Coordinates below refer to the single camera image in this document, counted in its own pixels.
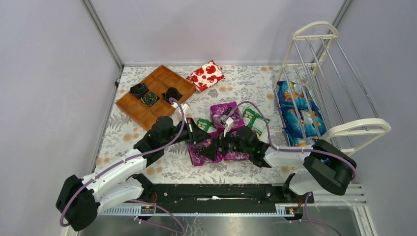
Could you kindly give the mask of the purple candy bag carried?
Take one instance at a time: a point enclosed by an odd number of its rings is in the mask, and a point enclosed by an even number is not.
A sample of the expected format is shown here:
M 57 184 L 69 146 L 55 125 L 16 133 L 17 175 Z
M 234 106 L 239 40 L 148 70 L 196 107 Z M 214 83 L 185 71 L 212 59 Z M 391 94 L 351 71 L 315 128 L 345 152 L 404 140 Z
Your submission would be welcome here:
M 233 133 L 227 133 L 226 135 L 237 137 Z M 229 153 L 227 153 L 226 156 L 222 156 L 222 157 L 223 157 L 223 160 L 226 160 L 226 161 L 247 161 L 247 160 L 249 160 L 249 154 L 243 153 L 243 152 L 241 152 L 241 153 L 229 152 Z

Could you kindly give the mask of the purple candy bag front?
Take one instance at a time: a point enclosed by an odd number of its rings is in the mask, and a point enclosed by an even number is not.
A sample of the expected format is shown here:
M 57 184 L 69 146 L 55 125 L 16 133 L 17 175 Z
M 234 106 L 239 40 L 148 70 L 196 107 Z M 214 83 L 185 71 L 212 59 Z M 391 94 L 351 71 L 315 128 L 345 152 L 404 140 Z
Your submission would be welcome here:
M 223 161 L 223 157 L 221 156 L 220 152 L 217 152 L 217 159 L 215 161 L 200 155 L 200 151 L 208 147 L 208 143 L 200 143 L 196 145 L 188 145 L 188 153 L 190 155 L 190 160 L 193 166 L 203 166 L 205 164 L 211 164 L 211 163 L 219 163 Z

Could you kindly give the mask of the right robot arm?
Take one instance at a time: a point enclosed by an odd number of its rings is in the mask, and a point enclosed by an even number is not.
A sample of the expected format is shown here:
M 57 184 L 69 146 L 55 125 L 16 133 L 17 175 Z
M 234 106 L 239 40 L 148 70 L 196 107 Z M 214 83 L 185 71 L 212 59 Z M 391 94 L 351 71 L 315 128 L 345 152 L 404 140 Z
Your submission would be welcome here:
M 198 145 L 197 153 L 212 161 L 218 154 L 243 154 L 260 168 L 289 166 L 303 169 L 303 173 L 289 177 L 284 184 L 299 196 L 320 189 L 342 196 L 357 174 L 355 161 L 325 140 L 318 139 L 308 146 L 276 147 L 260 141 L 247 126 L 235 134 L 221 133 L 206 146 Z

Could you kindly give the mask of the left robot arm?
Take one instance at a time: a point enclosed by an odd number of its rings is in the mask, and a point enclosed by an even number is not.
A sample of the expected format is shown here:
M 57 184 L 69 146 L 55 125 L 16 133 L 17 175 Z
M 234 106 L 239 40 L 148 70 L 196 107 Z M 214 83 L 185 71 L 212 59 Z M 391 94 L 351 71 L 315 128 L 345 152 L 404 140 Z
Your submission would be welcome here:
M 127 180 L 147 168 L 173 144 L 197 144 L 211 138 L 192 118 L 174 125 L 170 117 L 159 117 L 151 129 L 123 157 L 109 167 L 84 177 L 71 175 L 61 188 L 56 208 L 61 213 L 62 227 L 80 231 L 89 226 L 98 213 L 122 202 L 139 198 L 143 186 Z

